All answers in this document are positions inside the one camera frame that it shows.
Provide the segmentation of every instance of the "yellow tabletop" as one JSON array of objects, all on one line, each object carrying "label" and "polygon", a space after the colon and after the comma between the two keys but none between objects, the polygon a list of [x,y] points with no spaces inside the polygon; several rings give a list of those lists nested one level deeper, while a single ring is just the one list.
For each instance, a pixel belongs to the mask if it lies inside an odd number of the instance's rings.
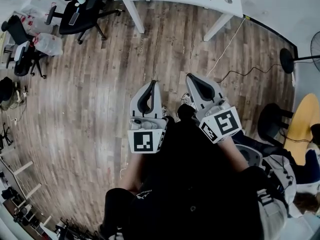
[{"label": "yellow tabletop", "polygon": [[310,127],[320,123],[319,102],[313,93],[306,95],[294,113],[288,128],[287,139],[284,148],[291,152],[297,165],[306,164],[307,142],[294,142],[292,140],[313,139]]}]

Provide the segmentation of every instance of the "black baseboard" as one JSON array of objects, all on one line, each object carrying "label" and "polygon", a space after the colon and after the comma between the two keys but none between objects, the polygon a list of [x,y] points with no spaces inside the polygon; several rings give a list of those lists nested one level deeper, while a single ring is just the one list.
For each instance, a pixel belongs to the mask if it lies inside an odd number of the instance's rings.
[{"label": "black baseboard", "polygon": [[282,34],[279,34],[277,31],[275,31],[275,30],[273,30],[272,28],[268,27],[267,25],[261,23],[260,21],[257,21],[256,19],[251,18],[251,17],[246,16],[246,15],[244,15],[244,16],[245,16],[245,18],[246,18],[247,20],[249,20],[249,21],[251,21],[251,22],[254,22],[254,23],[258,24],[259,26],[261,26],[261,27],[263,27],[263,28],[271,31],[272,33],[276,34],[278,37],[282,38],[283,40],[285,40],[286,42],[288,42],[290,45],[292,45],[292,47],[293,47],[293,53],[294,53],[293,57],[294,57],[294,58],[298,58],[298,48],[297,48],[297,46],[296,46],[294,43],[292,43],[291,41],[289,41],[288,39],[286,39]]}]

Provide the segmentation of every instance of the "wooden floor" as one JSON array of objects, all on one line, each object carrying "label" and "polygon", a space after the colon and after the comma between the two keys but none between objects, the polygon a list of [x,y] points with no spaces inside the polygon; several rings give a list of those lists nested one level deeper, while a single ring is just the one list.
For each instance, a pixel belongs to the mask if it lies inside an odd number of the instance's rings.
[{"label": "wooden floor", "polygon": [[[99,20],[106,41],[101,41],[96,29],[82,45],[76,36],[64,36],[64,54],[42,63],[47,79],[37,72],[34,77],[18,78],[12,71],[0,71],[1,78],[9,76],[29,89],[26,110],[16,126],[10,119],[19,118],[24,106],[1,115],[18,144],[17,152],[5,161],[13,169],[34,162],[19,178],[26,192],[42,184],[31,200],[45,216],[53,216],[51,226],[63,217],[91,231],[98,228],[105,194],[118,185],[120,170],[130,158],[127,129],[133,95],[157,80],[162,103],[175,113],[187,91],[186,74],[206,75],[241,23],[234,17],[231,29],[223,28],[203,42],[219,12],[169,2],[141,1],[137,8],[144,34],[138,33],[129,13],[123,13]],[[254,66],[267,71],[280,63],[283,47],[292,49],[246,20],[209,77],[219,81],[229,70],[245,74]],[[291,82],[291,75],[275,66],[268,74],[231,73],[221,86],[237,107],[246,134],[257,138],[257,120],[266,104],[275,102],[291,110]]]}]

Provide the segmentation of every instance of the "smartphone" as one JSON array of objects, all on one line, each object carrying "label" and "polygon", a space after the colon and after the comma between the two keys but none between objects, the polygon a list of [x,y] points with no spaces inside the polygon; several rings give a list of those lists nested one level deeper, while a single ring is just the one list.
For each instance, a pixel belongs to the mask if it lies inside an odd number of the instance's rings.
[{"label": "smartphone", "polygon": [[69,25],[73,26],[76,23],[78,16],[79,16],[79,12],[75,12],[69,21]]}]

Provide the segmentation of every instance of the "plastic bag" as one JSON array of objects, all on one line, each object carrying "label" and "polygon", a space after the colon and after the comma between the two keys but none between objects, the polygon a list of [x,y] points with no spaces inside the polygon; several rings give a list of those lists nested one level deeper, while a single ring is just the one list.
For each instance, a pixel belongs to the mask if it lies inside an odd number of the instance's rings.
[{"label": "plastic bag", "polygon": [[53,34],[40,33],[33,39],[35,48],[49,56],[64,54],[62,50],[62,39]]}]

